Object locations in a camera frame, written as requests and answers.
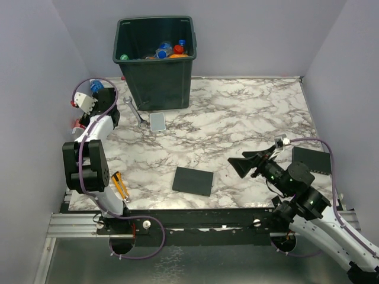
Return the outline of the green crushed bottle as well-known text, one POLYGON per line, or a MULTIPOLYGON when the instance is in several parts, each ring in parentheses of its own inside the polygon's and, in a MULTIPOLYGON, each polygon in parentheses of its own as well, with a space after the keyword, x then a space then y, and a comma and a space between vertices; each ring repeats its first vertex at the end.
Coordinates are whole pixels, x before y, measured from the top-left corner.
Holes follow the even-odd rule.
POLYGON ((126 55, 126 54, 122 54, 121 56, 120 56, 120 60, 128 60, 129 59, 129 57, 128 57, 128 55, 126 55))

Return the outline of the Pepsi bottle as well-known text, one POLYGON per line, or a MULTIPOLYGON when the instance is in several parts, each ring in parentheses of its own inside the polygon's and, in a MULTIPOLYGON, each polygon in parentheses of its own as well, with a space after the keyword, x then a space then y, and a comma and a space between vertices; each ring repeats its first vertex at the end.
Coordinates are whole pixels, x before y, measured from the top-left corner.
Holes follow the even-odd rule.
POLYGON ((155 51, 155 57, 158 59, 165 59, 173 55, 173 53, 174 51, 173 51, 171 43, 164 42, 155 51))

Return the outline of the orange object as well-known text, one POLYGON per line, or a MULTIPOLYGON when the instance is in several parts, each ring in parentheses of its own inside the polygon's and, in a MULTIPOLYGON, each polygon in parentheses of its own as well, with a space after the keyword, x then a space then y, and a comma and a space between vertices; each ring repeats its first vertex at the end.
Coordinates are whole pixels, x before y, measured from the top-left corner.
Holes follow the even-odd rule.
POLYGON ((172 54, 169 56, 170 59, 178 59, 178 58, 187 58, 189 55, 187 54, 172 54))

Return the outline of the small red cap bottle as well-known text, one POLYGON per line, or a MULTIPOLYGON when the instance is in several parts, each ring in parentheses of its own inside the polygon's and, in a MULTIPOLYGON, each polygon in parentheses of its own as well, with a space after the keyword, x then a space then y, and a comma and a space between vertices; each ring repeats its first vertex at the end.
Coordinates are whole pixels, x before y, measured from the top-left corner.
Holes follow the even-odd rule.
POLYGON ((173 47, 173 51, 174 51, 174 54, 184 54, 185 49, 182 45, 177 44, 173 47))

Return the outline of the blue label water bottle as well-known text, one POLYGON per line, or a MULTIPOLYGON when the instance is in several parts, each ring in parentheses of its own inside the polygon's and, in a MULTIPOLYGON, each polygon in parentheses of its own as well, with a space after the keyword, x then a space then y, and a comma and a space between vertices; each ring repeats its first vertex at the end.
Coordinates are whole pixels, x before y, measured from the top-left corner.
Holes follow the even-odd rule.
POLYGON ((178 41, 178 44, 179 44, 180 46, 182 46, 182 47, 185 47, 185 45, 186 45, 186 40, 179 40, 179 41, 178 41))

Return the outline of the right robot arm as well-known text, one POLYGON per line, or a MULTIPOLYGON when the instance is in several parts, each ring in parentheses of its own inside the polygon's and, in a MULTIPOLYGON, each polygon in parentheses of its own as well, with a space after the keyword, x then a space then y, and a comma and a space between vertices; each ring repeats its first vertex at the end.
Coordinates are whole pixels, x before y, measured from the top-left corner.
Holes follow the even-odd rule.
POLYGON ((283 169, 274 159, 275 147, 244 152, 228 162, 244 178, 262 176, 285 198, 272 213, 273 227, 290 229, 318 246, 346 271, 352 283, 378 283, 378 247, 364 238, 332 203, 312 187, 314 176, 300 162, 283 169))

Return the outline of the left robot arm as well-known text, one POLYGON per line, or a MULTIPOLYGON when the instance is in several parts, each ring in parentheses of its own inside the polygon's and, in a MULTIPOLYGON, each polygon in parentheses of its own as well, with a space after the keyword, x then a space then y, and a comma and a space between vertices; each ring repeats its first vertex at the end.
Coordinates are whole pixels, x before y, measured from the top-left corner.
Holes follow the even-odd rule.
POLYGON ((79 124, 83 133, 62 146, 65 179, 70 190, 89 197, 111 218, 110 226, 117 233, 129 230, 131 219, 124 215, 124 202, 110 188, 110 170, 103 142, 118 126, 118 93, 115 88, 101 88, 92 96, 78 92, 74 104, 83 109, 79 124))

